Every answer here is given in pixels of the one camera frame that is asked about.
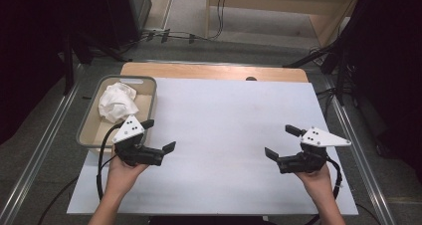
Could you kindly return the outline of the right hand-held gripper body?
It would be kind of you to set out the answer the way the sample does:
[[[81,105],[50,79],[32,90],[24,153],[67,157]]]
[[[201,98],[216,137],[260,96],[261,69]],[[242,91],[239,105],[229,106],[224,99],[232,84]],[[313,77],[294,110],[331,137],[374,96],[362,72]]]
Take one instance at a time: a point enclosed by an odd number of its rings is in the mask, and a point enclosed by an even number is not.
[[[296,155],[279,157],[281,173],[311,173],[320,170],[328,161],[326,149],[332,146],[350,146],[351,141],[312,126],[301,139],[301,151]]]

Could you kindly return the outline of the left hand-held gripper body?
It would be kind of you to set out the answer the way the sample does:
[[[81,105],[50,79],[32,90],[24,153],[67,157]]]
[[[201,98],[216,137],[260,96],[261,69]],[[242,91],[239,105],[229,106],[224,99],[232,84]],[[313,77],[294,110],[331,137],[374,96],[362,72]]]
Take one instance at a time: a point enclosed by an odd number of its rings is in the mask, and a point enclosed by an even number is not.
[[[127,165],[161,165],[165,153],[162,149],[147,147],[142,143],[146,131],[135,115],[118,124],[112,143],[115,154]]]

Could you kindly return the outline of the person's right hand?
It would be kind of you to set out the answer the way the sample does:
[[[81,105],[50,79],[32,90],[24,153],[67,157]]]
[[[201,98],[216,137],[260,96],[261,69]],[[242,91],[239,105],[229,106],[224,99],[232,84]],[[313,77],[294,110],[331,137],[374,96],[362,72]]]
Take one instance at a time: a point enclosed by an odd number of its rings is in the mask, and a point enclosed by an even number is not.
[[[303,183],[312,200],[325,201],[332,197],[330,173],[326,164],[318,171],[297,172],[296,176]]]

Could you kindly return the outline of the person's left hand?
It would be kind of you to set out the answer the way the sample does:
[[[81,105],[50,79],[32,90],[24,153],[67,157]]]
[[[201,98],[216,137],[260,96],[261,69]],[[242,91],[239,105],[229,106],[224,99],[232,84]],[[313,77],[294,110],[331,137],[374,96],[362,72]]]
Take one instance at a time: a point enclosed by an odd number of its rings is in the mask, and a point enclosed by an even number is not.
[[[108,167],[104,198],[122,199],[148,165],[129,166],[115,152],[112,153],[112,156],[113,159]]]

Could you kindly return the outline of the crumpled white cloth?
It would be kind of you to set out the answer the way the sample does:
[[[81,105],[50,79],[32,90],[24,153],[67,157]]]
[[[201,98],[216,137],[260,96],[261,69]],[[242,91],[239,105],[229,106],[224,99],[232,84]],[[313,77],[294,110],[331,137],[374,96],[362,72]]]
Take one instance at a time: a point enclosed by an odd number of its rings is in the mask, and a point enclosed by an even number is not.
[[[135,89],[123,83],[114,83],[107,86],[100,97],[99,113],[112,123],[126,119],[129,115],[139,112],[135,98]]]

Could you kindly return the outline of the grey plastic bin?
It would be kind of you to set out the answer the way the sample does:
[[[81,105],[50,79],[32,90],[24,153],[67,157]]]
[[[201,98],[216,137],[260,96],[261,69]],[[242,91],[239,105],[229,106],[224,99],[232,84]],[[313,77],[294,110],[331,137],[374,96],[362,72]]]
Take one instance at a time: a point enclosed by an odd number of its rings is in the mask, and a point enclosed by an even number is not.
[[[135,117],[139,121],[145,121],[151,118],[157,89],[157,83],[154,78],[143,76],[106,76],[99,81],[82,120],[77,133],[77,142],[79,145],[87,149],[100,150],[106,132],[113,126],[113,123],[108,121],[104,116],[101,116],[99,112],[100,98],[106,91],[106,88],[115,83],[123,83],[136,91],[134,103],[138,108],[138,112],[135,114]]]

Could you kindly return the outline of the white board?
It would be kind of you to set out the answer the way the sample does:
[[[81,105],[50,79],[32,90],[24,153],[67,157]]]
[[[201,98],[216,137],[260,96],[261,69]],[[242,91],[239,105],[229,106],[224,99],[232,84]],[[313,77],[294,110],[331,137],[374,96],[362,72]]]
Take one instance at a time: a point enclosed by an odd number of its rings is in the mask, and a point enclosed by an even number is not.
[[[287,133],[326,127],[309,83],[164,79],[156,81],[155,125],[147,143],[175,144],[140,174],[120,212],[137,215],[314,214],[293,174],[265,155],[300,151]]]

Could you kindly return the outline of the wooden table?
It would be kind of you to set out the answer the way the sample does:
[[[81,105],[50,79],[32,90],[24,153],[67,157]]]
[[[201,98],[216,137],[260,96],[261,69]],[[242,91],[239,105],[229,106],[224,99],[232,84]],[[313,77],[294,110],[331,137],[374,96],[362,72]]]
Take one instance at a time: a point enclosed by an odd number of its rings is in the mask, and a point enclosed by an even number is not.
[[[266,68],[240,65],[208,65],[181,63],[125,63],[123,76],[150,76],[174,79],[241,80],[254,78],[261,82],[307,83],[302,69]]]

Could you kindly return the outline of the black metal stand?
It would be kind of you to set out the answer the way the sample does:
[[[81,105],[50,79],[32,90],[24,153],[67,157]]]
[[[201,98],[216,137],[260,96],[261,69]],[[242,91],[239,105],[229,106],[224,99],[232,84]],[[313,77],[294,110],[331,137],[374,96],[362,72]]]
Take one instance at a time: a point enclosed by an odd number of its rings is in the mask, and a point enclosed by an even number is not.
[[[348,58],[348,47],[344,39],[337,38],[328,46],[320,48],[296,62],[285,65],[285,68],[296,69],[322,56],[325,56],[325,59],[320,66],[320,71],[324,75],[329,75],[334,71],[334,69],[337,69],[336,84],[333,94],[336,96],[338,102],[343,106],[343,85]]]
[[[63,34],[63,54],[64,54],[64,71],[65,71],[65,90],[66,96],[75,84],[73,54],[76,54],[79,61],[83,64],[90,64],[94,59],[94,54],[90,51],[90,46],[99,49],[117,60],[118,62],[131,62],[121,54],[113,51],[110,47],[90,36],[83,31],[69,31]]]

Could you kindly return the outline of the black curtain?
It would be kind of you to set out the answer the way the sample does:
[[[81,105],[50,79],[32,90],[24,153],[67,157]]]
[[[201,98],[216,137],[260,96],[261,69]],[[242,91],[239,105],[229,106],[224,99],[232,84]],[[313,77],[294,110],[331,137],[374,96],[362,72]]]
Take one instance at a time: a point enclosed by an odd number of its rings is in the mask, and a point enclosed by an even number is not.
[[[422,183],[422,0],[358,0],[346,32],[380,153],[406,162]]]
[[[89,1],[0,0],[0,144],[65,77],[63,34],[83,31]]]

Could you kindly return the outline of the black cabinet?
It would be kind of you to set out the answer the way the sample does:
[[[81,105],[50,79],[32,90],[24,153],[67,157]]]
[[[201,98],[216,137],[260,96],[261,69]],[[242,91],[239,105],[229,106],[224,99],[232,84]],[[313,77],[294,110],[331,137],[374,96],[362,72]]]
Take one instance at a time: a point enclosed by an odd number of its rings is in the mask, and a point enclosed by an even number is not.
[[[140,39],[146,24],[151,0],[107,0],[114,35],[114,47],[133,43]]]

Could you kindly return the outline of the wooden shelf unit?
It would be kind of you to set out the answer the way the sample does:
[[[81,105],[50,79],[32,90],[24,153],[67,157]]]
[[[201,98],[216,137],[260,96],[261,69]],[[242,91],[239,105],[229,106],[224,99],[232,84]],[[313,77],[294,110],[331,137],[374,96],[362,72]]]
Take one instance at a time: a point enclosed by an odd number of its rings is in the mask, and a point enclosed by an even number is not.
[[[230,8],[308,14],[321,46],[327,46],[357,0],[226,0]]]

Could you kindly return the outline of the metal frame rail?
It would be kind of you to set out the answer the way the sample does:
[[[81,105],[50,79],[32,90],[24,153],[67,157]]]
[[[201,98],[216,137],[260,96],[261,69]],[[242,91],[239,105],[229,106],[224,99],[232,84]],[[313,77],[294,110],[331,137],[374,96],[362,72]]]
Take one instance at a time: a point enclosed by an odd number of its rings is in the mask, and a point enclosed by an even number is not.
[[[377,183],[371,170],[370,164],[364,154],[361,143],[349,119],[345,106],[342,106],[338,99],[333,100],[333,109],[341,125],[345,136],[351,140],[351,153],[360,172],[365,185],[368,197],[372,203],[374,211],[381,225],[397,225],[393,214],[387,204],[387,200]]]
[[[33,152],[18,181],[15,183],[3,210],[0,212],[0,225],[12,225],[15,220],[78,92],[81,84],[81,76],[84,72],[84,66],[82,64],[78,64],[75,69],[75,83],[71,86],[70,91],[65,96],[62,96],[53,117],[35,148],[35,151]]]

